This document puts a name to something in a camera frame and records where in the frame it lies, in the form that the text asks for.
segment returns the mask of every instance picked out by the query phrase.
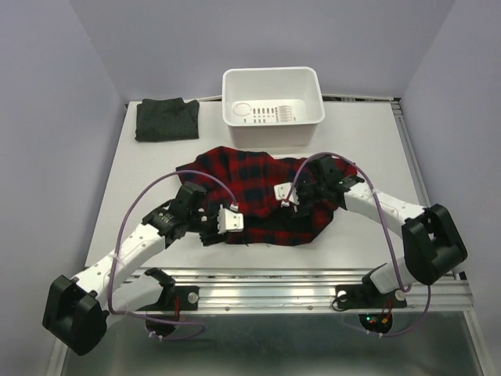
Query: metal frame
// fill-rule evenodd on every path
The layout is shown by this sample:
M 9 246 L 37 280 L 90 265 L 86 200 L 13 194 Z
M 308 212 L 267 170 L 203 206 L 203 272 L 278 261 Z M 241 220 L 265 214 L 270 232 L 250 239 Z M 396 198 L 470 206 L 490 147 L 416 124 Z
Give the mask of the metal frame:
M 409 169 L 418 193 L 420 204 L 429 206 L 424 181 L 416 161 L 409 133 L 405 126 L 399 102 L 391 97 L 336 96 L 337 100 L 363 103 L 388 102 L 395 115 L 396 125 L 404 147 Z M 205 100 L 218 100 L 219 96 Z M 144 272 L 139 269 L 126 281 L 128 283 Z M 165 270 L 176 279 L 177 285 L 196 284 L 200 287 L 198 310 L 183 312 L 188 315 L 235 315 L 235 314 L 342 314 L 335 313 L 330 303 L 338 284 L 359 283 L 369 270 L 365 269 L 176 269 Z M 481 371 L 496 375 L 493 362 L 478 325 L 474 312 L 473 297 L 467 280 L 449 274 L 432 286 L 430 311 L 464 312 Z M 421 312 L 427 299 L 426 288 L 415 285 L 407 294 L 409 306 L 403 312 Z M 350 310 L 349 313 L 367 313 L 367 310 Z M 63 372 L 67 347 L 58 339 L 52 350 L 47 375 Z
M 336 296 L 336 286 L 359 284 L 369 270 L 165 269 L 164 272 L 175 278 L 176 286 L 196 285 L 200 288 L 198 310 L 182 312 L 183 316 L 191 316 L 335 314 L 330 305 Z M 138 270 L 132 278 L 139 277 L 140 273 Z M 450 275 L 441 278 L 432 288 L 431 311 L 473 310 L 467 281 L 456 280 Z M 421 284 L 413 285 L 407 294 L 409 306 L 402 311 L 422 312 L 426 301 L 427 289 Z M 367 309 L 349 310 L 349 313 L 367 312 Z

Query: dark gray cloth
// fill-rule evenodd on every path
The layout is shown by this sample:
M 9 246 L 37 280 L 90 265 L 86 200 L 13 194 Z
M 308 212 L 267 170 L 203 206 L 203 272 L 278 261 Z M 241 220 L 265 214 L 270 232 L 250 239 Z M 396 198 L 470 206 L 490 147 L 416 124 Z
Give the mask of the dark gray cloth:
M 198 101 L 185 103 L 182 98 L 143 99 L 137 106 L 135 139 L 145 143 L 198 139 L 199 107 Z

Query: screw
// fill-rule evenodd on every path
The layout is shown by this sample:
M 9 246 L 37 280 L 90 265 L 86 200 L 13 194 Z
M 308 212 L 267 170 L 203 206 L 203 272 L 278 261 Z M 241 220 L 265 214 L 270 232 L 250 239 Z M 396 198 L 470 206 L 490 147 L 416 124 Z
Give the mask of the screw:
M 188 302 L 191 304 L 198 302 L 198 295 L 196 294 L 196 292 L 190 292 L 188 294 Z
M 395 299 L 399 300 L 400 302 L 403 302 L 405 300 L 405 294 L 402 290 L 395 291 Z

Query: wire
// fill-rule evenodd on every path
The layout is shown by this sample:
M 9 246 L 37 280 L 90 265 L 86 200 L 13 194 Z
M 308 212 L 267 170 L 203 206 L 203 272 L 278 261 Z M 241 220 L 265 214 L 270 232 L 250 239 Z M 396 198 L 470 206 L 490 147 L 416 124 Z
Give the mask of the wire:
M 378 337 L 392 338 L 392 337 L 398 337 L 400 335 L 407 334 L 410 331 L 413 331 L 414 329 L 416 329 L 417 326 L 420 324 L 420 322 L 428 314 L 428 310 L 430 309 L 430 304 L 431 304 L 431 286 L 427 286 L 427 289 L 428 289 L 428 297 L 427 297 L 426 305 L 424 306 L 424 311 L 423 311 L 423 313 L 421 313 L 421 316 L 416 321 L 414 321 L 414 324 L 412 324 L 410 327 L 407 327 L 406 329 L 403 329 L 401 331 L 397 331 L 396 333 L 381 334 L 381 333 L 376 333 L 374 331 L 366 331 L 365 329 L 362 329 L 360 327 L 356 327 L 355 325 L 345 323 L 343 317 L 341 317 L 341 323 L 346 327 L 350 327 L 351 329 L 355 329 L 356 331 L 361 331 L 363 333 L 375 335 Z
M 355 167 L 357 169 L 357 171 L 360 172 L 360 175 L 362 175 L 363 178 L 366 180 L 366 182 L 369 185 L 369 188 L 372 191 L 372 194 L 374 196 L 374 202 L 376 203 L 377 214 L 379 216 L 381 226 L 383 227 L 383 233 L 384 233 L 384 237 L 386 238 L 388 249 L 390 250 L 391 262 L 393 264 L 393 269 L 395 270 L 395 274 L 396 274 L 397 281 L 398 281 L 398 286 L 400 287 L 400 290 L 402 290 L 403 292 L 409 292 L 410 287 L 404 286 L 403 281 L 402 281 L 402 276 L 400 275 L 400 269 L 398 268 L 397 256 L 395 254 L 395 249 L 393 247 L 393 243 L 391 242 L 390 233 L 388 230 L 388 225 L 387 225 L 386 219 L 384 217 L 384 213 L 383 213 L 383 208 L 381 207 L 381 203 L 380 203 L 379 197 L 377 196 L 377 193 L 375 191 L 373 182 L 369 179 L 369 176 L 359 166 L 357 166 L 354 162 L 350 161 L 349 159 L 343 157 L 340 154 L 331 153 L 331 152 L 322 152 L 322 153 L 313 154 L 311 157 L 306 158 L 303 161 L 303 163 L 301 163 L 301 166 L 299 167 L 299 169 L 296 171 L 296 175 L 294 176 L 294 180 L 292 181 L 292 187 L 290 188 L 289 193 L 287 194 L 285 201 L 288 201 L 290 199 L 290 195 L 292 194 L 292 191 L 294 190 L 294 187 L 296 186 L 297 181 L 299 180 L 299 175 L 301 174 L 301 171 L 306 166 L 306 164 L 309 161 L 312 161 L 313 159 L 316 159 L 317 157 L 322 157 L 324 155 L 330 155 L 332 157 L 339 158 L 342 161 L 350 164 L 351 166 Z
M 386 315 L 386 317 L 382 319 L 381 322 L 383 324 L 387 323 L 388 320 L 390 320 L 390 317 L 391 317 L 391 310 L 393 309 L 393 307 L 391 306 L 391 298 L 388 298 L 388 304 L 389 304 L 388 315 Z
M 122 219 L 122 223 L 120 225 L 120 229 L 118 230 L 118 235 L 117 235 L 117 243 L 115 244 L 115 255 L 116 257 L 113 257 L 113 261 L 111 263 L 111 271 L 110 271 L 110 282 L 108 283 L 108 310 L 110 311 L 111 314 L 113 315 L 127 315 L 130 317 L 135 317 L 138 319 L 144 319 L 148 320 L 154 323 L 158 324 L 167 324 L 167 325 L 177 325 L 177 326 L 186 326 L 186 327 L 200 327 L 198 331 L 192 334 L 184 335 L 181 337 L 161 337 L 157 336 L 162 341 L 181 341 L 183 339 L 188 339 L 195 337 L 205 331 L 205 326 L 202 323 L 199 322 L 178 322 L 178 321 L 170 321 L 170 320 L 163 320 L 163 319 L 157 319 L 156 317 L 151 317 L 147 315 L 143 315 L 140 313 L 133 313 L 133 312 L 126 312 L 126 311 L 118 311 L 113 308 L 113 287 L 114 287 L 114 280 L 115 280 L 115 273 L 117 272 L 117 262 L 119 259 L 119 254 L 120 254 L 120 248 L 122 244 L 122 238 L 124 237 L 124 230 L 125 230 L 125 225 L 127 224 L 128 218 L 132 213 L 132 210 L 134 210 L 135 206 L 139 203 L 139 201 L 142 199 L 142 197 L 154 186 L 156 186 L 159 182 L 162 180 L 165 180 L 166 178 L 170 178 L 171 176 L 174 175 L 183 175 L 183 174 L 195 174 L 195 175 L 201 175 L 205 176 L 206 178 L 209 178 L 211 180 L 214 180 L 217 184 L 219 184 L 226 192 L 228 192 L 228 195 L 232 199 L 232 204 L 237 204 L 235 195 L 233 192 L 230 190 L 230 188 L 227 187 L 221 180 L 218 178 L 215 178 L 212 175 L 206 174 L 205 172 L 200 172 L 200 171 L 194 171 L 194 170 L 181 170 L 181 171 L 175 171 L 171 172 L 170 174 L 161 176 L 160 178 L 154 180 L 151 182 L 138 196 L 137 198 L 132 202 L 130 208 L 126 211 L 124 218 Z

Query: white connector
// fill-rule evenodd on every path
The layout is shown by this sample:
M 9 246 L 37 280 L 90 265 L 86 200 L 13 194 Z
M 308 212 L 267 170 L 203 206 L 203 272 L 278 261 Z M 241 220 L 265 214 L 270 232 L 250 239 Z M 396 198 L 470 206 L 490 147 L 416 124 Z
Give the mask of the white connector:
M 239 233 L 243 231 L 243 214 L 221 207 L 218 215 L 219 233 Z
M 292 183 L 277 184 L 273 187 L 273 190 L 275 191 L 275 199 L 282 201 L 282 206 L 289 206 L 291 202 L 294 205 L 299 205 L 295 188 L 292 189 L 292 194 L 287 201 L 287 194 L 289 194 L 290 188 L 292 188 Z

